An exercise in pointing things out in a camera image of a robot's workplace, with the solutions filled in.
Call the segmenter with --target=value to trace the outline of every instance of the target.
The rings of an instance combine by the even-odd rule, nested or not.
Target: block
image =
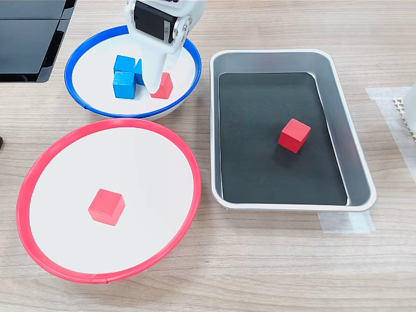
[[[121,194],[99,189],[88,212],[98,222],[115,226],[124,210],[124,199]]]
[[[292,118],[283,128],[279,137],[279,144],[293,153],[297,153],[304,145],[310,132],[310,126]]]
[[[134,99],[136,94],[136,81],[133,72],[116,71],[112,82],[114,95],[118,99]]]
[[[143,75],[142,75],[142,60],[138,60],[135,67],[135,80],[136,84],[144,86]]]
[[[173,88],[174,88],[174,85],[170,78],[170,74],[163,73],[161,86],[159,87],[156,93],[150,94],[150,96],[153,98],[158,98],[158,99],[168,99],[170,97],[170,94],[172,93]]]
[[[116,62],[114,63],[114,73],[127,72],[133,73],[135,70],[136,60],[133,57],[123,57],[117,55]]]

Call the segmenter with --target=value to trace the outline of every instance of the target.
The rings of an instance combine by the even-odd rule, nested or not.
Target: white robot bracket
[[[143,81],[150,93],[160,87],[167,56],[179,57],[204,10],[205,0],[127,0],[125,20],[140,46]]]

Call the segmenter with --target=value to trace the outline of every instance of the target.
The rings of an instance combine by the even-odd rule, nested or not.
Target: wood grain surface
[[[90,36],[122,24],[123,2],[80,0],[49,82],[0,84],[0,311],[416,311],[416,184],[366,87],[416,82],[415,1],[208,1],[190,35],[203,74],[159,122],[201,167],[191,229],[155,266],[108,285],[42,270],[16,229],[23,179],[60,137],[103,119],[64,85],[65,64]],[[316,213],[221,208],[209,188],[209,59],[225,49],[317,48],[329,53],[378,191],[366,235],[322,232]]]

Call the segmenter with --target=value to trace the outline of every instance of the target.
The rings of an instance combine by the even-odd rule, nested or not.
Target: tape
[[[320,226],[328,234],[365,234],[375,231],[368,211],[363,213],[318,213]]]
[[[366,91],[369,97],[377,103],[403,159],[409,168],[410,174],[416,182],[415,137],[407,128],[401,114],[401,112],[404,112],[402,99],[410,88],[410,86],[396,88],[366,88]]]

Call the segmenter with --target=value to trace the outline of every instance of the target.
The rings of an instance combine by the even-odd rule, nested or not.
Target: red rim
[[[182,151],[190,164],[192,175],[194,177],[194,195],[190,210],[183,225],[176,233],[175,237],[153,257],[137,266],[128,268],[123,271],[104,274],[87,274],[68,270],[60,265],[57,265],[48,257],[46,257],[46,255],[39,249],[38,245],[34,241],[29,221],[29,209],[34,187],[46,166],[64,148],[79,140],[80,138],[91,135],[92,133],[119,127],[134,127],[153,131],[172,141]],[[90,125],[79,128],[58,140],[49,149],[47,149],[47,151],[35,162],[35,164],[29,170],[29,173],[27,174],[25,181],[20,188],[16,209],[16,220],[18,224],[19,236],[23,246],[25,247],[27,253],[32,257],[32,259],[43,269],[60,278],[68,281],[75,281],[78,283],[108,283],[111,281],[122,280],[148,269],[160,261],[167,254],[169,254],[169,252],[171,252],[176,247],[179,241],[185,236],[186,232],[190,228],[190,225],[192,224],[192,221],[195,218],[196,211],[198,210],[198,206],[201,200],[201,189],[201,172],[196,158],[185,141],[182,140],[182,138],[176,133],[157,123],[148,122],[145,120],[128,118],[103,120],[101,122],[92,123]]]

